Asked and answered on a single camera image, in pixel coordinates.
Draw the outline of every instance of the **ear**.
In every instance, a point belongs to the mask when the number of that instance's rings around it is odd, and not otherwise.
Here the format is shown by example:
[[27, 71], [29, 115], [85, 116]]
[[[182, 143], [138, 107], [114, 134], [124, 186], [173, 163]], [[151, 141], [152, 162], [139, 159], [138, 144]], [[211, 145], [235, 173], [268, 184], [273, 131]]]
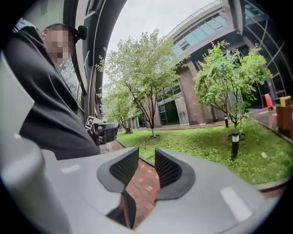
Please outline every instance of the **ear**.
[[49, 32], [49, 29], [45, 28], [41, 33], [42, 38], [46, 37], [48, 32]]

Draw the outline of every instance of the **tree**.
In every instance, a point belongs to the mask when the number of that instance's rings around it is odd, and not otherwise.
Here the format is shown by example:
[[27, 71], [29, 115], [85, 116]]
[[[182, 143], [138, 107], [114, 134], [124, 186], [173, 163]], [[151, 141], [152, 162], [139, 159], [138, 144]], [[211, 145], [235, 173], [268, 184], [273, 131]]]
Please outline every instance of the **tree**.
[[[224, 51], [228, 45], [225, 41], [212, 44], [212, 49], [204, 55], [204, 62], [199, 62], [202, 70], [195, 78], [195, 92], [200, 104], [221, 110], [236, 128], [250, 116], [248, 108], [256, 92], [253, 84], [264, 84], [266, 77], [272, 74], [265, 67], [266, 60], [259, 55], [257, 46], [242, 57], [237, 49]], [[228, 96], [236, 100], [230, 108]]]
[[120, 40], [118, 50], [111, 51], [106, 59], [105, 72], [109, 82], [104, 89], [127, 89], [132, 102], [144, 114], [154, 133], [156, 102], [164, 88], [172, 88], [179, 78], [176, 69], [186, 66], [173, 64], [172, 42], [159, 38], [159, 30], [142, 33], [140, 40], [129, 37]]
[[135, 108], [130, 101], [129, 95], [120, 90], [112, 89], [102, 101], [110, 109], [108, 115], [105, 116], [107, 121], [116, 120], [126, 129], [126, 120], [135, 114]]

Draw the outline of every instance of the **black hoodie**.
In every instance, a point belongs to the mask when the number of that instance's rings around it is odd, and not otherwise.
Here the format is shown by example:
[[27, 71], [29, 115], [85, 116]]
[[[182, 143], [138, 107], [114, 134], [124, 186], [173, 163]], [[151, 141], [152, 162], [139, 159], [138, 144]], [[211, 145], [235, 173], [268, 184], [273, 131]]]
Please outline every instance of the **black hoodie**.
[[24, 27], [13, 33], [4, 53], [14, 75], [35, 101], [20, 135], [53, 151], [58, 160], [100, 154], [77, 117], [77, 102], [36, 29]]

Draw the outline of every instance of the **railing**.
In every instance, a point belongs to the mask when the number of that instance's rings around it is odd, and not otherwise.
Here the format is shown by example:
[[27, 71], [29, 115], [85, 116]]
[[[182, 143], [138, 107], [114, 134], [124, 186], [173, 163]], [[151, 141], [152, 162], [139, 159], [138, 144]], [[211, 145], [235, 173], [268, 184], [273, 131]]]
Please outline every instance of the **railing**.
[[204, 11], [206, 11], [207, 9], [210, 9], [211, 7], [221, 4], [222, 1], [221, 0], [216, 0], [214, 2], [211, 2], [210, 4], [204, 6], [203, 8], [200, 8], [199, 10], [197, 10], [196, 12], [194, 12], [192, 15], [188, 16], [185, 20], [183, 20], [181, 23], [179, 23], [171, 32], [169, 32], [166, 35], [166, 38], [171, 37], [171, 35], [173, 33], [175, 33], [178, 29], [180, 29], [183, 25], [185, 25], [187, 22], [189, 22], [190, 20], [192, 20], [193, 18], [195, 18], [196, 16], [198, 16], [199, 14], [203, 13]]

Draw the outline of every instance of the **black lamp post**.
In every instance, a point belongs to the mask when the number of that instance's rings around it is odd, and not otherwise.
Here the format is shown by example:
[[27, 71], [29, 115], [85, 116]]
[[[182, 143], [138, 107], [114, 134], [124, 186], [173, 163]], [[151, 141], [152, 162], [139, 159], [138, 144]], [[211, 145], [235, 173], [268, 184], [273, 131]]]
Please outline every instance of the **black lamp post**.
[[235, 160], [239, 149], [239, 131], [235, 130], [232, 132], [232, 152], [231, 160]]
[[229, 124], [228, 124], [228, 116], [227, 115], [225, 115], [225, 124], [226, 124], [226, 128], [228, 128]]

